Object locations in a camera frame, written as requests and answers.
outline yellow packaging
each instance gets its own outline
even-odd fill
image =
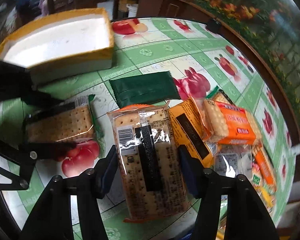
[[[177,147],[184,144],[192,157],[199,159],[204,167],[210,167],[213,156],[219,152],[221,146],[202,141],[200,115],[194,102],[188,99],[170,108],[169,116]]]

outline dark green packet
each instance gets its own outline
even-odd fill
[[[110,80],[120,108],[133,104],[153,104],[164,99],[180,99],[169,71]]]

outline person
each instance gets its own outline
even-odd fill
[[[28,22],[34,19],[34,14],[30,8],[29,0],[15,0],[16,1],[16,10],[18,15],[21,18],[22,25],[27,24]]]
[[[38,7],[41,10],[41,16],[47,16],[49,14],[48,1],[47,0],[40,0]]]

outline red apple pattern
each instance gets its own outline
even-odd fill
[[[78,143],[77,147],[67,152],[62,161],[61,169],[66,177],[78,176],[88,168],[92,168],[94,160],[100,152],[99,144],[94,140]]]
[[[234,56],[234,50],[230,46],[226,45],[226,50]]]
[[[282,157],[283,158],[283,166],[282,166],[282,176],[283,178],[285,179],[286,178],[286,159],[285,157]]]
[[[264,109],[264,114],[265,114],[265,117],[264,117],[264,119],[262,119],[264,128],[266,129],[266,132],[269,135],[272,135],[273,134],[273,124],[272,124],[271,116],[266,109]]]
[[[219,54],[219,56],[220,58],[215,57],[214,59],[219,62],[220,66],[223,68],[224,71],[226,71],[229,75],[233,76],[234,80],[238,82],[240,80],[240,76],[238,74],[237,68],[221,54]]]
[[[190,67],[185,70],[186,78],[175,79],[174,83],[177,86],[178,93],[182,100],[187,100],[189,97],[204,98],[207,92],[211,89],[211,85],[206,77],[197,73],[194,68]]]
[[[270,101],[271,105],[273,105],[274,109],[277,109],[276,101],[274,100],[274,96],[271,93],[271,91],[269,90],[269,88],[267,88],[267,96],[269,98],[269,101]]]
[[[182,22],[180,21],[177,21],[177,20],[174,20],[173,23],[177,26],[179,26],[179,28],[181,30],[184,30],[184,31],[191,31],[190,27],[186,24],[183,24]]]
[[[254,73],[252,67],[249,65],[249,62],[248,62],[248,60],[247,60],[245,57],[239,56],[238,58],[246,65],[247,69],[248,69],[251,73]]]
[[[112,29],[117,34],[130,35],[146,32],[148,27],[138,19],[128,19],[112,23]]]

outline table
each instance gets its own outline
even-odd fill
[[[104,136],[98,138],[99,157],[102,158],[114,144],[111,123],[106,113],[118,108],[109,83],[110,79],[170,71],[179,90],[182,87],[180,80],[184,79],[183,83],[192,85],[183,89],[193,96],[205,96],[206,93],[198,87],[200,82],[197,83],[198,86],[193,85],[198,80],[193,74],[203,75],[210,83],[210,90],[218,85],[237,106],[250,110],[257,120],[264,146],[277,174],[276,205],[272,213],[273,221],[277,225],[291,191],[295,157],[289,154],[291,142],[287,136],[289,133],[285,120],[261,76],[232,44],[220,35],[207,31],[202,23],[171,18],[140,18],[133,22],[134,24],[131,22],[129,24],[129,21],[124,21],[120,25],[113,23],[117,33],[114,34],[115,48],[111,69],[55,81],[40,87],[40,90],[61,99],[96,95],[92,111],[104,130]],[[138,25],[137,29],[140,32],[119,34],[134,32],[131,25]],[[171,100],[169,106],[179,102],[181,100]],[[26,105],[20,99],[0,103],[0,139],[11,145],[18,145],[22,141],[23,118],[34,111],[35,107]],[[266,118],[271,119],[272,130],[269,130]],[[0,166],[11,172],[18,172],[16,165],[1,157]],[[20,228],[23,227],[44,187],[55,174],[66,177],[61,170],[61,162],[38,161],[28,190],[2,192],[11,215]],[[0,176],[1,183],[6,181],[6,178]],[[194,224],[199,204],[200,200],[192,200],[187,212],[165,219],[144,224],[123,223],[123,219],[128,216],[128,210],[118,172],[109,194],[104,199],[98,200],[101,217],[111,240],[174,237]],[[75,196],[71,197],[71,209],[74,237],[81,239]],[[226,202],[223,201],[220,216],[225,212]]]

